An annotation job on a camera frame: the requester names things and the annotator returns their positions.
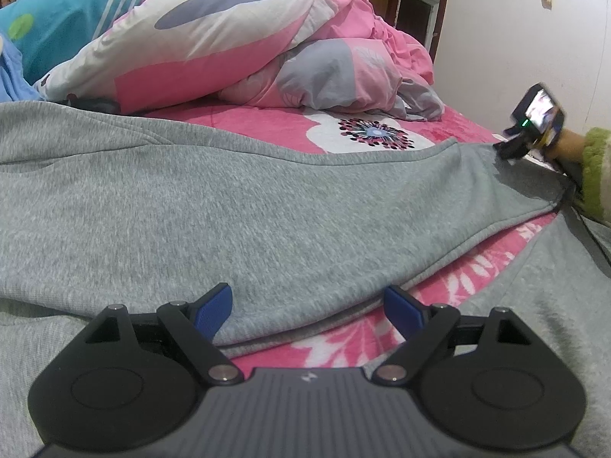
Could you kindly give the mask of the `green fuzzy sleeve forearm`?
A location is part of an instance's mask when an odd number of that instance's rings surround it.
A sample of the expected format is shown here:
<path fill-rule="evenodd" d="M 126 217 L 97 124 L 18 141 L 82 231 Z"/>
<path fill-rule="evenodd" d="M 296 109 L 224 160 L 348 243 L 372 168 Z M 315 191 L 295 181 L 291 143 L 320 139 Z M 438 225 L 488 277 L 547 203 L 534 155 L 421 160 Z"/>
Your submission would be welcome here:
<path fill-rule="evenodd" d="M 611 222 L 611 132 L 592 128 L 582 150 L 581 205 L 585 213 L 604 226 Z"/>

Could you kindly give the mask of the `person's right hand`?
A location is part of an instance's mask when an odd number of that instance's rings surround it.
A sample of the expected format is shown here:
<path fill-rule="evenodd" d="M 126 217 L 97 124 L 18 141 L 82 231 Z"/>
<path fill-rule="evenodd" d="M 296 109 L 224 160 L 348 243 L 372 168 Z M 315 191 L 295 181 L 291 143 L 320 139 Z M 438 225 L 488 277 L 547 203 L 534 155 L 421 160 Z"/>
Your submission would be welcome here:
<path fill-rule="evenodd" d="M 584 135 L 564 129 L 557 137 L 556 143 L 544 150 L 544 157 L 549 160 L 582 162 L 584 147 Z"/>

